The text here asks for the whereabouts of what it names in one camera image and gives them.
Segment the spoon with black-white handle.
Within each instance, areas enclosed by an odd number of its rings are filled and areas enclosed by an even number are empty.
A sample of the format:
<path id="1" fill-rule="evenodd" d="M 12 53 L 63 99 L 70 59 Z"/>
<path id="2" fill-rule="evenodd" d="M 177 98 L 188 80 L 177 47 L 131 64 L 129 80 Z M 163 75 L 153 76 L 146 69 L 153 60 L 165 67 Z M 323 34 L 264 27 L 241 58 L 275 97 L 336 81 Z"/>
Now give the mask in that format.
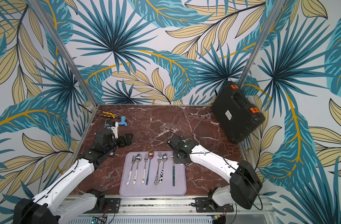
<path id="1" fill-rule="evenodd" d="M 165 169 L 165 162 L 168 160 L 168 155 L 167 153 L 164 153 L 162 155 L 162 169 L 161 169 L 161 174 L 160 174 L 160 177 L 158 179 L 159 183 L 161 183 L 163 181 L 163 177 L 164 177 L 164 169 Z"/>

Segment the fork with green handle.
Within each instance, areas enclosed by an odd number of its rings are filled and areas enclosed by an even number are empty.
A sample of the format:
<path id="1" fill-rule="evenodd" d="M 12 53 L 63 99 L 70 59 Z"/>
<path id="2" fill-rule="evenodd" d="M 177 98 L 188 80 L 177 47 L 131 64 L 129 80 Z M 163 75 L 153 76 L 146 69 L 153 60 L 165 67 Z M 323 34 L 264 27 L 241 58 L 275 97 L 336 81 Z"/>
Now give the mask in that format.
<path id="1" fill-rule="evenodd" d="M 175 162 L 174 162 L 174 153 L 171 155 L 172 160 L 172 185 L 175 187 Z"/>

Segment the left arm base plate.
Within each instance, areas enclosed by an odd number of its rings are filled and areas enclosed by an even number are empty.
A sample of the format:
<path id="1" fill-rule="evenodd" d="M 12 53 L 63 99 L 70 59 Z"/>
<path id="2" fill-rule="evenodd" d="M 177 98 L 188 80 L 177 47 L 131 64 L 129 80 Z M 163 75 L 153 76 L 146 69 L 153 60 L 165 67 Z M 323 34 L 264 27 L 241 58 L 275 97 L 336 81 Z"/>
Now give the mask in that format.
<path id="1" fill-rule="evenodd" d="M 92 210 L 85 212 L 85 214 L 96 214 L 96 213 L 117 214 L 119 213 L 120 204 L 121 204 L 120 198 L 105 198 L 104 204 L 102 206 L 97 205 Z"/>

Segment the iridescent spoon with blue handle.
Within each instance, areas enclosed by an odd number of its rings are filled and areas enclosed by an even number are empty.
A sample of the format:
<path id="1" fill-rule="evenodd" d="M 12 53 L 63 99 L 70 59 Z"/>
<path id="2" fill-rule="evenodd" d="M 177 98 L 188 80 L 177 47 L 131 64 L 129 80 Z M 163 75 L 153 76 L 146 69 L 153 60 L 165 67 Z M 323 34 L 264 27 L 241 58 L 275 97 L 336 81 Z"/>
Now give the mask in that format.
<path id="1" fill-rule="evenodd" d="M 154 158 L 154 152 L 150 151 L 148 153 L 148 159 L 149 159 L 149 166 L 148 166 L 148 172 L 147 172 L 147 178 L 146 178 L 146 185 L 149 184 L 149 177 L 150 177 L 150 169 L 151 169 L 151 160 Z"/>

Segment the ornate all-silver fork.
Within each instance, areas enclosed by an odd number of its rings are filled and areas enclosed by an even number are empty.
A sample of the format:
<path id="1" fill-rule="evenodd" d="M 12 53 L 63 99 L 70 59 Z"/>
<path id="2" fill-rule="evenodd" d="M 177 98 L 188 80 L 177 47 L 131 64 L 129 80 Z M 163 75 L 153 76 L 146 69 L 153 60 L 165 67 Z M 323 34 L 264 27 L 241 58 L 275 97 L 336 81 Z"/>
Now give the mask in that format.
<path id="1" fill-rule="evenodd" d="M 154 180 L 155 186 L 157 186 L 159 183 L 159 166 L 160 166 L 161 161 L 162 161 L 162 153 L 158 152 L 158 155 L 157 155 L 157 171 L 156 171 L 156 176 L 155 176 L 155 180 Z"/>

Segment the spoon with white handle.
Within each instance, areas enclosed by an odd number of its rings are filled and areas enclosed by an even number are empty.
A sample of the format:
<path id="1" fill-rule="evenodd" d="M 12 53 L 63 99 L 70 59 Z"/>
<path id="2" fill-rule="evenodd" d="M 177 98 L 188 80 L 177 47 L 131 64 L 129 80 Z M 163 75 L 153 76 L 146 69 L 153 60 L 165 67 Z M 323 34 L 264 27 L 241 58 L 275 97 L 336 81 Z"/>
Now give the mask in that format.
<path id="1" fill-rule="evenodd" d="M 136 182 L 137 182 L 138 167 L 139 167 L 139 162 L 140 162 L 141 160 L 142 160 L 141 154 L 137 154 L 137 155 L 136 155 L 136 163 L 137 163 L 137 166 L 136 166 L 136 170 L 135 170 L 135 175 L 134 175 L 134 179 L 133 179 L 133 184 L 136 184 Z"/>

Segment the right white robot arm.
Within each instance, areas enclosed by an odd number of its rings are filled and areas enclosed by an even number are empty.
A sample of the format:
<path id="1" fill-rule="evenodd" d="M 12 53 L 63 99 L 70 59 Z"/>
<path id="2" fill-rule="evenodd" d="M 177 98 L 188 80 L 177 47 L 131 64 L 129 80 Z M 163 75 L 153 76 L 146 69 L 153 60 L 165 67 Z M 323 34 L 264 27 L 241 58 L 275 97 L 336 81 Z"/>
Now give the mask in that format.
<path id="1" fill-rule="evenodd" d="M 176 163 L 202 165 L 227 181 L 227 186 L 209 191 L 206 198 L 196 199 L 195 206 L 201 212 L 220 212 L 224 206 L 231 204 L 246 210 L 253 207 L 263 184 L 249 162 L 226 159 L 194 140 L 185 140 L 177 135 L 169 138 L 167 145 L 172 149 Z"/>

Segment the fork with white Pochacco handle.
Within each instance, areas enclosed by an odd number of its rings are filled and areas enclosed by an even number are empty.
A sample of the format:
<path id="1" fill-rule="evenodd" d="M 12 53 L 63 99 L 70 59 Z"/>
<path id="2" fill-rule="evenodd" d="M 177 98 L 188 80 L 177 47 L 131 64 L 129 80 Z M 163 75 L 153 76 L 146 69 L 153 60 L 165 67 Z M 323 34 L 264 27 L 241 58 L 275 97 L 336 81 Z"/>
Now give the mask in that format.
<path id="1" fill-rule="evenodd" d="M 129 172 L 129 175 L 128 175 L 128 179 L 127 179 L 127 185 L 129 185 L 130 184 L 130 182 L 131 182 L 131 177 L 132 177 L 132 172 L 133 172 L 133 166 L 134 166 L 134 164 L 136 163 L 136 159 L 137 159 L 137 156 L 133 156 L 132 157 L 132 161 L 131 161 L 131 169 L 130 169 L 130 172 Z"/>

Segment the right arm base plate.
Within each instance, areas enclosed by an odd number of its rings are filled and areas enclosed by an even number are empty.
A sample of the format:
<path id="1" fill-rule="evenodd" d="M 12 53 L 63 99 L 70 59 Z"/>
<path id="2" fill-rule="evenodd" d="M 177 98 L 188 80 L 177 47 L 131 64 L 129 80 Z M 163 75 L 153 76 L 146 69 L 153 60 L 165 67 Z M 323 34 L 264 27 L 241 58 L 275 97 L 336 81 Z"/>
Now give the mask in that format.
<path id="1" fill-rule="evenodd" d="M 197 213 L 234 212 L 233 205 L 226 204 L 224 206 L 219 206 L 212 199 L 207 197 L 196 197 L 195 202 L 191 203 L 191 206 L 196 208 Z"/>

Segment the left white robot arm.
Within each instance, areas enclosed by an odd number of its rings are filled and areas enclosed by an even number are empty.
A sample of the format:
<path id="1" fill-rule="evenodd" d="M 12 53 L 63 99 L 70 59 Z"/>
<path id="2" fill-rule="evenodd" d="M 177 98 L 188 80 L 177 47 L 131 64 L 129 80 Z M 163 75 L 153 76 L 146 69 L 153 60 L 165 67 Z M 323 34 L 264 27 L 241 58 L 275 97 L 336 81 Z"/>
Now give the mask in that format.
<path id="1" fill-rule="evenodd" d="M 104 128 L 96 133 L 91 147 L 53 184 L 32 199 L 21 199 L 14 209 L 14 224 L 66 224 L 79 215 L 104 211 L 109 206 L 105 194 L 90 189 L 79 198 L 62 205 L 64 199 L 91 175 L 116 149 L 130 146 L 133 134 L 116 136 L 113 129 Z"/>

